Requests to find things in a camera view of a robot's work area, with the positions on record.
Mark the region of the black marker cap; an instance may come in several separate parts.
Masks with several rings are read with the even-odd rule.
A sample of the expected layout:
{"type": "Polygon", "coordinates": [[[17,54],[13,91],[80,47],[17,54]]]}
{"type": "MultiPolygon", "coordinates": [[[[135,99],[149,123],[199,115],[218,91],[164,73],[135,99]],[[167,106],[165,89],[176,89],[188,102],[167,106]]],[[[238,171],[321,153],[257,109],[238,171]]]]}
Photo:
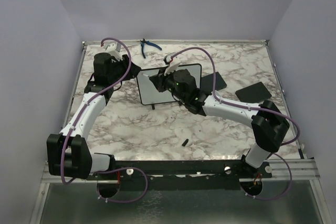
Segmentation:
{"type": "Polygon", "coordinates": [[[189,142],[189,139],[186,139],[183,143],[182,146],[185,147],[187,145],[187,143],[189,142]]]}

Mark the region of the black rectangular eraser block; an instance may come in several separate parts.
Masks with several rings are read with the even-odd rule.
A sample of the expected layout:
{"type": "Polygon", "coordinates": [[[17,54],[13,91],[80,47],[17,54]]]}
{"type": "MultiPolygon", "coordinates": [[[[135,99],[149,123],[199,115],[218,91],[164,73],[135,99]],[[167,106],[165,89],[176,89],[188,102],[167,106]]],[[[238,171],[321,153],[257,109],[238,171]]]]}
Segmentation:
{"type": "MultiPolygon", "coordinates": [[[[215,90],[219,91],[225,89],[227,87],[227,84],[224,81],[223,77],[219,74],[219,72],[216,72],[215,74],[216,74],[215,90]]],[[[200,89],[204,92],[213,91],[213,74],[208,74],[201,78],[200,89]]]]}

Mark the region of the aluminium frame profile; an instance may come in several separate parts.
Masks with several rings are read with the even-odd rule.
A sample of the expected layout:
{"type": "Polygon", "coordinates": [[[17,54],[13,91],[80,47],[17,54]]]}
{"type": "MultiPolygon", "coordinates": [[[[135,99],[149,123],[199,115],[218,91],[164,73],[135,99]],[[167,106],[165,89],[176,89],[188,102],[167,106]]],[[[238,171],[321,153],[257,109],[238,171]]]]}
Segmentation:
{"type": "Polygon", "coordinates": [[[289,180],[290,168],[292,180],[315,180],[320,179],[320,173],[314,159],[271,159],[269,165],[272,169],[273,180],[289,180]]]}

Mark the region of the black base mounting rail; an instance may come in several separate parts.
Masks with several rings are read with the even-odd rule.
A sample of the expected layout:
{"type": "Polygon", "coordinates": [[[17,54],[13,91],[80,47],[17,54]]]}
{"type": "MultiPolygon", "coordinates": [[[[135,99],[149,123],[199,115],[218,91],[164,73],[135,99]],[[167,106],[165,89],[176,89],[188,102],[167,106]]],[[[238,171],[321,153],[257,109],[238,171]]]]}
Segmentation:
{"type": "Polygon", "coordinates": [[[270,164],[259,168],[245,159],[198,161],[113,161],[119,172],[94,173],[88,180],[117,184],[122,190],[239,190],[241,182],[271,178],[270,164]]]}

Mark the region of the black framed whiteboard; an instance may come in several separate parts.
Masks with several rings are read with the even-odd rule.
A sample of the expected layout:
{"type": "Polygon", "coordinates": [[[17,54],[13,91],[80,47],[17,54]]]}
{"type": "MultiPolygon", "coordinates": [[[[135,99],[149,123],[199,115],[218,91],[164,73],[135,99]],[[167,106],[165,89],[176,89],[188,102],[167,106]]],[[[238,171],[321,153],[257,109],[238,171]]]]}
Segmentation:
{"type": "MultiPolygon", "coordinates": [[[[137,76],[137,83],[139,89],[139,96],[142,105],[154,105],[161,103],[174,102],[174,98],[171,96],[169,91],[158,92],[149,80],[149,78],[144,77],[142,74],[147,74],[148,76],[153,76],[158,74],[159,68],[147,68],[142,69],[137,76]]],[[[202,77],[202,66],[199,63],[180,65],[177,70],[187,69],[190,74],[195,78],[196,85],[199,88],[201,85],[202,77]]]]}

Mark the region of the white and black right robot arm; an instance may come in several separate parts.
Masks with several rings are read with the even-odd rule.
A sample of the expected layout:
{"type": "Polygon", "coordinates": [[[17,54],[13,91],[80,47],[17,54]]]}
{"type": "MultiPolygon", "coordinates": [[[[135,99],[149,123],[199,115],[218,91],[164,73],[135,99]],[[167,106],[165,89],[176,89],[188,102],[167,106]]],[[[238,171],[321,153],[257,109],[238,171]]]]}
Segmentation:
{"type": "Polygon", "coordinates": [[[264,160],[278,152],[289,130],[287,118],[273,102],[243,103],[221,98],[217,91],[206,93],[196,86],[195,78],[186,69],[165,74],[162,68],[149,80],[158,92],[170,92],[193,114],[216,116],[250,127],[255,144],[241,164],[241,171],[246,177],[259,173],[264,160]]]}

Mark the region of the black flat pad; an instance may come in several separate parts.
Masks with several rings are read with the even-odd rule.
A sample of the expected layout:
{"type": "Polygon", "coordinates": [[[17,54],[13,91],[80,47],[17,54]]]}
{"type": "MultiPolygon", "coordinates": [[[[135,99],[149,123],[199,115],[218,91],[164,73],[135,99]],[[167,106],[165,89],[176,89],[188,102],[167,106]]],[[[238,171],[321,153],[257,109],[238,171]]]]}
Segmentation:
{"type": "Polygon", "coordinates": [[[266,86],[262,82],[257,82],[235,92],[241,102],[261,103],[272,97],[266,86]]]}

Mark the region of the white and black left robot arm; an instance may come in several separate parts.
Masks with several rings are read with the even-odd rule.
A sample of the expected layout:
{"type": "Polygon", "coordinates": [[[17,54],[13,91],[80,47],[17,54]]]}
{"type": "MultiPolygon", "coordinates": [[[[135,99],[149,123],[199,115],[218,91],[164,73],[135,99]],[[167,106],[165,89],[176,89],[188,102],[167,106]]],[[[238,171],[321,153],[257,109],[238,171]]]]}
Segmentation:
{"type": "Polygon", "coordinates": [[[111,154],[89,151],[87,138],[101,111],[108,104],[114,86],[136,78],[141,68],[128,55],[101,52],[94,56],[93,74],[88,80],[79,108],[58,133],[47,139],[49,173],[62,179],[86,179],[98,172],[104,179],[115,175],[116,166],[111,154]]]}

